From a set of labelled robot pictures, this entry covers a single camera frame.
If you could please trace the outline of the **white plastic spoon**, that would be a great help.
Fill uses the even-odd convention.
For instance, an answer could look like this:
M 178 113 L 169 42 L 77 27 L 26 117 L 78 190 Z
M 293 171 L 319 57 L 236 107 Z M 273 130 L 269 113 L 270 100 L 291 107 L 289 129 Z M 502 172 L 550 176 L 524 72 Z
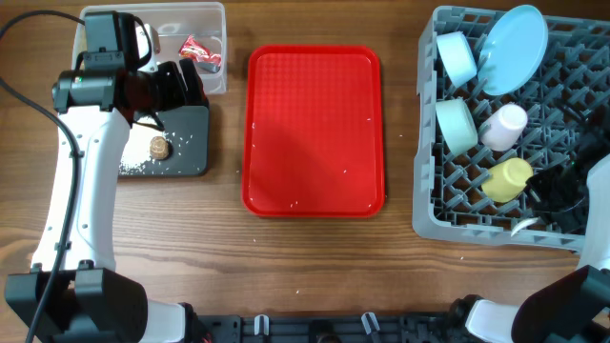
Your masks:
M 520 232 L 523 229 L 526 229 L 532 225 L 538 224 L 539 222 L 539 218 L 538 217 L 532 217 L 532 218 L 526 218 L 523 219 L 521 221 L 519 221 L 511 230 L 511 235 L 515 236 L 518 232 Z

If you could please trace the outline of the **yellow plastic cup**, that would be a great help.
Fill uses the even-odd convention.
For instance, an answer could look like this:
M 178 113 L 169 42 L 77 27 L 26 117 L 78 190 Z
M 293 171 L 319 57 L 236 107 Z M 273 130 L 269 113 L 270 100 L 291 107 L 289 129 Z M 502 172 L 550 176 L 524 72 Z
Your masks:
M 506 203 L 517 197 L 526 187 L 526 182 L 534 175 L 530 164 L 514 157 L 494 166 L 489 177 L 481 184 L 485 195 L 495 202 Z

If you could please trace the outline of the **brown cookie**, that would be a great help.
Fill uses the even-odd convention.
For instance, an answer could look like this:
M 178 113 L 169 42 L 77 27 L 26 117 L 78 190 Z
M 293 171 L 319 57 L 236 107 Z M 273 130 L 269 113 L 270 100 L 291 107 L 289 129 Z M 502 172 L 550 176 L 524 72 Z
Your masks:
M 155 136 L 150 141 L 149 153 L 154 160 L 165 160 L 170 156 L 170 143 L 163 136 Z

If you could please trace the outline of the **white rice pile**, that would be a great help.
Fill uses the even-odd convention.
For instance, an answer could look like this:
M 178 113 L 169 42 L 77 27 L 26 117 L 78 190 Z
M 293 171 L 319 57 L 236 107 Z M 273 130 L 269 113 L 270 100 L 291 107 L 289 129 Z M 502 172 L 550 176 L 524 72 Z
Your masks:
M 165 160 L 154 160 L 150 156 L 150 141 L 155 136 L 163 136 L 170 143 L 171 153 Z M 169 175 L 170 172 L 181 173 L 173 164 L 186 156 L 185 149 L 193 139 L 193 134 L 156 130 L 152 123 L 135 124 L 121 157 L 119 174 L 152 176 Z

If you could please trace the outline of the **red foil snack wrapper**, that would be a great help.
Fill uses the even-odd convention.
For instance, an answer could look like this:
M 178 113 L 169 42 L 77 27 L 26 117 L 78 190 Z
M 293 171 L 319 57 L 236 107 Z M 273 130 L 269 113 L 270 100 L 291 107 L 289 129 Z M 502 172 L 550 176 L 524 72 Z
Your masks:
M 222 57 L 218 53 L 214 53 L 201 43 L 199 43 L 192 34 L 190 34 L 180 47 L 178 54 L 183 58 L 189 58 L 196 63 L 208 63 L 217 67 L 221 66 Z

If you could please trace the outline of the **pink plastic cup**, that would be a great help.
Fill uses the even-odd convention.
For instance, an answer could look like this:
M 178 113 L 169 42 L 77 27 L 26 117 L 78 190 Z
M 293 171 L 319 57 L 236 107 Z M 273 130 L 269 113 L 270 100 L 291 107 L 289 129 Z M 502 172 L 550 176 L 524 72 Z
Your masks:
M 478 137 L 492 151 L 507 151 L 516 144 L 527 123 L 528 114 L 524 108 L 507 104 L 481 124 Z

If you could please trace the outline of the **mint green bowl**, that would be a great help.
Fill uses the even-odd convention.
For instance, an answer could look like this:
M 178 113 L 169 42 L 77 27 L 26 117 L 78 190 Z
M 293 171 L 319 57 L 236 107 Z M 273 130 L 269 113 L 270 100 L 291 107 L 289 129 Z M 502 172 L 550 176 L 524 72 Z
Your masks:
M 463 99 L 438 101 L 435 108 L 438 125 L 453 156 L 466 153 L 478 143 L 473 116 Z

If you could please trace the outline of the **light blue plate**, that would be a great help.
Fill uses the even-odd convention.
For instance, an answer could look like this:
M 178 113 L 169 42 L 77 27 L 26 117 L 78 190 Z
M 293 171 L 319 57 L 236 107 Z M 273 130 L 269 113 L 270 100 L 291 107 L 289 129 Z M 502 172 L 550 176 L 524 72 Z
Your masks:
M 507 11 L 492 27 L 479 56 L 483 91 L 500 96 L 524 86 L 537 71 L 548 45 L 548 27 L 540 11 L 521 5 Z

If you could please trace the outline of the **light blue bowl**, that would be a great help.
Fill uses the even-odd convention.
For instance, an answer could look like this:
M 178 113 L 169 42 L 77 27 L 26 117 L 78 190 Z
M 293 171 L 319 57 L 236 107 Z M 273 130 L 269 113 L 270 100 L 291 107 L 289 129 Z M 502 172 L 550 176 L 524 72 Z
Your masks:
M 477 75 L 470 45 L 461 31 L 439 35 L 437 50 L 452 84 L 458 88 Z

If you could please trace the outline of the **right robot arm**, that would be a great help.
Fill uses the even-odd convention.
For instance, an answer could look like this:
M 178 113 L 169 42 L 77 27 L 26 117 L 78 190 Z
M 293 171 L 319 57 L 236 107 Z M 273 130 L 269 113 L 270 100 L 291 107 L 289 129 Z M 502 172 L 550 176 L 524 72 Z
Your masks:
M 588 140 L 567 168 L 584 180 L 588 216 L 574 272 L 530 295 L 520 306 L 470 294 L 456 300 L 445 330 L 485 342 L 607 342 L 609 330 L 594 321 L 609 307 L 609 133 Z

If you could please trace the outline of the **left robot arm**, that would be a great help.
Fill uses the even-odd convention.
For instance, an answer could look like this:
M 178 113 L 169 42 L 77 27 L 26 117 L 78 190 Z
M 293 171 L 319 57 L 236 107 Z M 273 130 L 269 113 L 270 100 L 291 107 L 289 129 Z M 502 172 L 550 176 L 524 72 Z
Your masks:
M 132 126 L 144 118 L 162 130 L 161 113 L 210 115 L 193 61 L 151 60 L 146 35 L 130 13 L 80 19 L 86 49 L 53 85 L 47 117 L 58 129 L 58 158 L 47 224 L 30 269 L 8 277 L 5 298 L 43 342 L 210 342 L 187 303 L 150 300 L 115 269 L 112 221 L 117 179 Z

